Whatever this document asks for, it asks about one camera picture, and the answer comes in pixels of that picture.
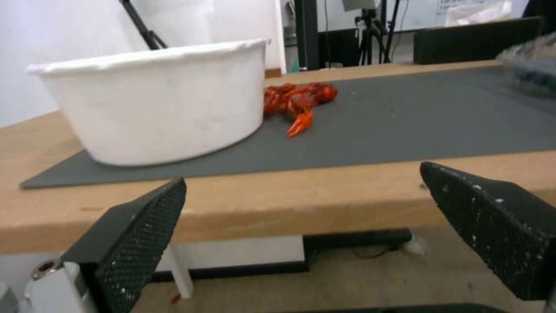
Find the gray mat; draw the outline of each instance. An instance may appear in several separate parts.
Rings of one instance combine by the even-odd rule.
[[[556,149],[556,98],[520,90],[500,67],[334,82],[302,135],[265,121],[246,140],[187,161],[112,167],[82,151],[23,188],[130,182]]]

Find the red crayfish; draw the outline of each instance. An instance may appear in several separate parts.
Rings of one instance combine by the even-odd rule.
[[[332,85],[318,82],[302,87],[290,83],[269,86],[265,89],[264,116],[268,118],[283,114],[294,119],[287,131],[288,137],[294,137],[311,126],[311,109],[316,105],[333,101],[337,94],[338,90]]]

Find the white bowl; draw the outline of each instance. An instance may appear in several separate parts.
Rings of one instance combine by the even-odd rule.
[[[91,156],[112,165],[197,157],[262,123],[266,40],[29,65]]]

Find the textured gripper pad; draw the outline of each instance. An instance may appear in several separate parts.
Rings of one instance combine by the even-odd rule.
[[[421,176],[450,224],[516,296],[548,297],[555,277],[556,208],[514,183],[439,164],[423,162]]]
[[[154,273],[185,202],[176,179],[110,208],[62,256],[80,265],[100,312],[129,312]]]

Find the cable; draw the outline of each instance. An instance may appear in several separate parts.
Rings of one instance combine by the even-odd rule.
[[[396,48],[398,47],[398,44],[400,43],[401,40],[401,31],[404,28],[404,19],[405,19],[405,14],[408,12],[408,8],[409,8],[409,0],[407,0],[407,3],[405,5],[404,15],[401,17],[400,34],[398,35],[398,40],[396,40],[396,44],[392,48],[392,56],[390,57],[390,62],[394,62],[394,52],[396,51]]]
[[[332,67],[332,59],[330,57],[330,40],[328,38],[328,5],[326,0],[324,0],[324,20],[326,21],[326,52],[328,53],[328,68],[330,69]]]
[[[377,258],[377,257],[383,256],[383,255],[387,254],[388,252],[394,251],[394,250],[397,250],[397,249],[394,249],[393,247],[388,246],[388,247],[385,247],[385,249],[380,251],[380,252],[377,252],[377,253],[372,254],[372,255],[367,255],[365,253],[361,253],[361,251],[358,251],[358,249],[356,247],[351,248],[351,251],[353,252],[353,254],[357,258]]]

